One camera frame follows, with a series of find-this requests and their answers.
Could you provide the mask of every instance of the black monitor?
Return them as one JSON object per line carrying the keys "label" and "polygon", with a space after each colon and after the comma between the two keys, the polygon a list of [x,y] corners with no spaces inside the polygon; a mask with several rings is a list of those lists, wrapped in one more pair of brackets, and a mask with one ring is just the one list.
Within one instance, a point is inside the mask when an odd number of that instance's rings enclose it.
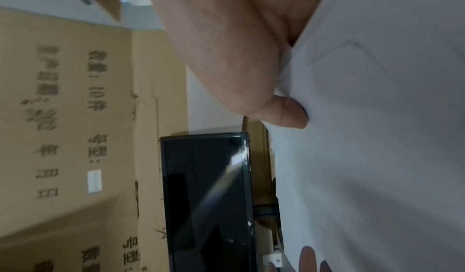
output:
{"label": "black monitor", "polygon": [[256,272],[247,133],[161,138],[171,272]]}

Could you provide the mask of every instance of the white sticker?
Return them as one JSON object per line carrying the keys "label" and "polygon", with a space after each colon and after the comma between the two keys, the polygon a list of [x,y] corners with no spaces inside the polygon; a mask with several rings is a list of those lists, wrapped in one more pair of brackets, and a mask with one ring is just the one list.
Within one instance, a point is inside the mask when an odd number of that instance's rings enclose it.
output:
{"label": "white sticker", "polygon": [[87,186],[89,193],[102,191],[101,170],[92,170],[87,172]]}

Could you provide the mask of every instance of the white cloth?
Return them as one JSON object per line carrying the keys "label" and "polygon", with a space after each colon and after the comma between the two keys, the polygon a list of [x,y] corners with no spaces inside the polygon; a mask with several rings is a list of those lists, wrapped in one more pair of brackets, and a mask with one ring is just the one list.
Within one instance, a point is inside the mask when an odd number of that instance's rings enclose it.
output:
{"label": "white cloth", "polygon": [[323,0],[279,87],[310,116],[267,124],[296,270],[465,271],[465,0]]}

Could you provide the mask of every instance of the brown cardboard box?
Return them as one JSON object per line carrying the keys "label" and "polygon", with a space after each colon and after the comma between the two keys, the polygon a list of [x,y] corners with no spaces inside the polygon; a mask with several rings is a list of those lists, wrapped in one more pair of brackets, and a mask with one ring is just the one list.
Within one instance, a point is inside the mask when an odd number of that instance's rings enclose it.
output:
{"label": "brown cardboard box", "polygon": [[187,131],[163,31],[0,8],[0,271],[167,272],[161,135]]}

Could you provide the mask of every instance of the white sheet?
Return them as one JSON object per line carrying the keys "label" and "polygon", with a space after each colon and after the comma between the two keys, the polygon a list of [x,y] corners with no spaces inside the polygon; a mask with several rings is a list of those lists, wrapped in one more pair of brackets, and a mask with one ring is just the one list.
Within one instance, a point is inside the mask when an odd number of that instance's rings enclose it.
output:
{"label": "white sheet", "polygon": [[465,0],[324,0],[281,74],[285,252],[334,272],[465,271]]}

